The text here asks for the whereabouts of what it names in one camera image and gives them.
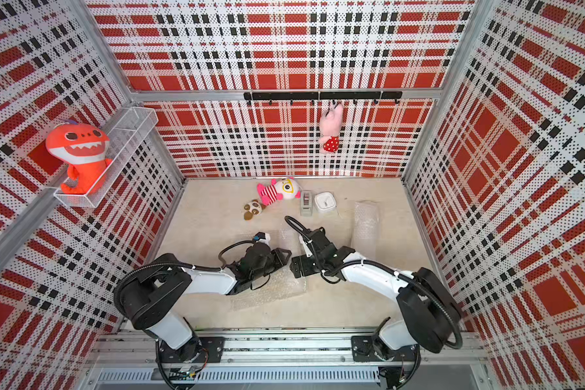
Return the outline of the bubble wrap sheet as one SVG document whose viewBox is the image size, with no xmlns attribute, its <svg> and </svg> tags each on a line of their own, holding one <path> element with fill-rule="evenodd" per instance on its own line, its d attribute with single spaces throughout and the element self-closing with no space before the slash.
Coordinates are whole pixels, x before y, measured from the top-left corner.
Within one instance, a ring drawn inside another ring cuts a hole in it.
<svg viewBox="0 0 585 390">
<path fill-rule="evenodd" d="M 370 201 L 356 202 L 352 247 L 366 258 L 376 259 L 379 237 L 380 209 L 378 205 Z"/>
<path fill-rule="evenodd" d="M 248 289 L 231 298 L 233 311 L 253 309 L 273 302 L 299 297 L 307 292 L 305 279 L 296 278 L 291 270 L 294 258 L 302 254 L 298 234 L 290 227 L 283 227 L 273 241 L 278 248 L 288 250 L 290 257 L 285 266 L 269 276 L 258 279 Z"/>
</svg>

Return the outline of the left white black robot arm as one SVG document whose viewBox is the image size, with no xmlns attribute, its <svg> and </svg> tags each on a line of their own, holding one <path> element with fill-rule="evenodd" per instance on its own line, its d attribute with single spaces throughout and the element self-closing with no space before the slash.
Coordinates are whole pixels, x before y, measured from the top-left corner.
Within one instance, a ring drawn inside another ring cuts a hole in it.
<svg viewBox="0 0 585 390">
<path fill-rule="evenodd" d="M 270 247 L 270 236 L 258 233 L 221 250 L 219 267 L 183 263 L 164 254 L 145 266 L 130 271 L 114 290 L 115 308 L 134 329 L 141 330 L 179 351 L 193 348 L 198 337 L 174 306 L 184 295 L 233 296 L 254 290 L 253 283 L 285 267 L 292 252 Z"/>
</svg>

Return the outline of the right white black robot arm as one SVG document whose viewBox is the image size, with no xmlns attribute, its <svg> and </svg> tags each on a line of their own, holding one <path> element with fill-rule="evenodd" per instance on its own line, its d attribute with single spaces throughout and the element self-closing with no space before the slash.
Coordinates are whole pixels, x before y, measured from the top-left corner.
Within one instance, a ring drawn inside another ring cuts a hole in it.
<svg viewBox="0 0 585 390">
<path fill-rule="evenodd" d="M 444 348 L 461 349 L 461 310 L 433 271 L 425 267 L 403 271 L 371 260 L 353 248 L 337 248 L 322 227 L 292 228 L 305 250 L 291 264 L 297 279 L 319 275 L 329 284 L 359 284 L 398 305 L 401 318 L 386 318 L 371 336 L 370 350 L 376 359 L 392 361 L 405 347 L 434 354 Z"/>
</svg>

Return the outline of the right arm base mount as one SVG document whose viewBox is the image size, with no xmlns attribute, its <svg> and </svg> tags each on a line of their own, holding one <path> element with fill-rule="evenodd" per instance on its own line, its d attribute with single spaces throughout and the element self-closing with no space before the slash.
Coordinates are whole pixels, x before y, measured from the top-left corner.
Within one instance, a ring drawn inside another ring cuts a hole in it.
<svg viewBox="0 0 585 390">
<path fill-rule="evenodd" d="M 354 362 L 415 362 L 416 348 L 407 345 L 390 349 L 378 336 L 352 336 L 351 349 Z"/>
</svg>

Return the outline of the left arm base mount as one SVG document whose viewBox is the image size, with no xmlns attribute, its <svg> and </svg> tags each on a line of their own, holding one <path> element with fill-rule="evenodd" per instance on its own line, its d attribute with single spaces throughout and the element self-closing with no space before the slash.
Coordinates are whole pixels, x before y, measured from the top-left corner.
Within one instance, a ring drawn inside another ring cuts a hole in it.
<svg viewBox="0 0 585 390">
<path fill-rule="evenodd" d="M 172 349 L 161 341 L 156 349 L 157 360 L 162 364 L 219 363 L 224 352 L 225 338 L 194 336 L 179 349 Z"/>
</svg>

